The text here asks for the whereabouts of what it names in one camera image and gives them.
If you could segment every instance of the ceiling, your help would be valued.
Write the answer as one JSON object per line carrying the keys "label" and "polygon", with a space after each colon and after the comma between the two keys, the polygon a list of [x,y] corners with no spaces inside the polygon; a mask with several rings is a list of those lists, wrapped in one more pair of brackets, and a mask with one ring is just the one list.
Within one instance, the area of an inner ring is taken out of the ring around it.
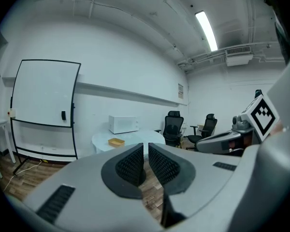
{"label": "ceiling", "polygon": [[198,62],[194,60],[202,59],[203,65],[213,64],[221,52],[210,52],[196,20],[195,13],[203,10],[218,49],[256,43],[252,49],[264,58],[262,50],[267,49],[271,59],[281,59],[279,45],[275,43],[275,16],[263,0],[95,0],[89,16],[90,1],[35,0],[35,14],[85,16],[116,24],[143,37],[175,64],[184,64],[184,70],[191,71],[198,68],[197,64],[190,64]]}

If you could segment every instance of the black office chair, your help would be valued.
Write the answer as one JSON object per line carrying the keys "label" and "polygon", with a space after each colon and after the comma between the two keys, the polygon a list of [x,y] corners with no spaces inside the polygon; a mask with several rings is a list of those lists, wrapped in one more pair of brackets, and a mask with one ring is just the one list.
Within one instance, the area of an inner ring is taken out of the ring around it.
{"label": "black office chair", "polygon": [[169,146],[180,146],[182,147],[180,140],[182,137],[181,127],[184,122],[184,118],[180,116],[179,111],[169,111],[168,115],[165,117],[163,136],[165,139],[165,144]]}
{"label": "black office chair", "polygon": [[206,138],[206,137],[209,137],[210,135],[212,135],[212,132],[213,132],[216,124],[217,124],[217,119],[215,119],[214,114],[208,114],[206,116],[206,120],[205,120],[205,124],[204,124],[203,130],[199,130],[199,131],[201,131],[201,136],[198,136],[196,134],[196,131],[195,131],[195,129],[198,128],[198,126],[191,126],[191,127],[193,127],[194,135],[189,135],[188,139],[189,139],[190,142],[194,143],[195,146],[194,147],[188,147],[186,149],[193,149],[194,151],[198,151],[197,142],[199,140],[203,139],[203,138]]}

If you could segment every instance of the wooden floor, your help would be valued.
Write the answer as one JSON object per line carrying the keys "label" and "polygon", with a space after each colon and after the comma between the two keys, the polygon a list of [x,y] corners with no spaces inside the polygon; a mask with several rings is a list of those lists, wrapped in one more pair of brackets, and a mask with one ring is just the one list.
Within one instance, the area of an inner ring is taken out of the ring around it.
{"label": "wooden floor", "polygon": [[[184,138],[182,147],[193,147],[193,144]],[[10,181],[10,178],[13,176],[13,170],[19,164],[18,158],[15,159],[16,164],[13,164],[9,155],[4,157],[0,156],[0,171],[3,175],[3,179],[0,179],[0,187],[2,190]],[[19,171],[30,168],[37,164],[39,164],[37,161],[29,160],[20,168]],[[38,186],[41,182],[52,176],[64,166],[65,165],[41,163],[39,166],[33,167],[28,171],[20,173],[17,177],[14,177],[11,180],[5,193],[12,195],[22,201],[30,192],[33,191],[36,186]],[[144,170],[146,171],[146,181],[139,187],[143,194],[143,205],[156,220],[160,221],[163,205],[163,187],[155,177],[148,161],[145,161],[144,163]]]}

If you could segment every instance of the wall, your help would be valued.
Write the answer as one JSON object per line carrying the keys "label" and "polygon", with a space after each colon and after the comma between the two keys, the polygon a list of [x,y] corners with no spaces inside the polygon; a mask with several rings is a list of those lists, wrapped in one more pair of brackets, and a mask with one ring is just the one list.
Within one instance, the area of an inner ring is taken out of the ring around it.
{"label": "wall", "polygon": [[[79,156],[92,154],[91,137],[106,129],[108,115],[138,116],[143,129],[162,129],[170,110],[178,105],[178,83],[184,86],[185,74],[164,58],[144,39],[122,28],[86,18],[39,17],[31,19],[18,37],[5,22],[3,36],[11,41],[1,61],[0,116],[5,116],[12,95],[13,78],[21,59],[59,59],[82,63],[75,90],[75,141]],[[71,129],[13,123],[17,146],[53,154],[73,152]],[[0,150],[6,148],[4,138]],[[65,158],[44,157],[50,160]]]}
{"label": "wall", "polygon": [[189,115],[187,135],[193,134],[190,125],[204,124],[207,114],[215,114],[218,122],[215,134],[230,130],[233,116],[243,111],[254,99],[255,90],[263,94],[275,83],[285,63],[212,66],[188,75]]}

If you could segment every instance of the whiteboard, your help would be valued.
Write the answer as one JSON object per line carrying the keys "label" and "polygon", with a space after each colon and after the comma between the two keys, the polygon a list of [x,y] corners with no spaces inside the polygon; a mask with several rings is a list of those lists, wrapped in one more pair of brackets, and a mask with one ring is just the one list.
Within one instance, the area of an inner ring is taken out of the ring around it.
{"label": "whiteboard", "polygon": [[[73,92],[80,66],[57,60],[22,60],[12,94],[15,119],[71,127]],[[65,111],[66,120],[61,111]]]}

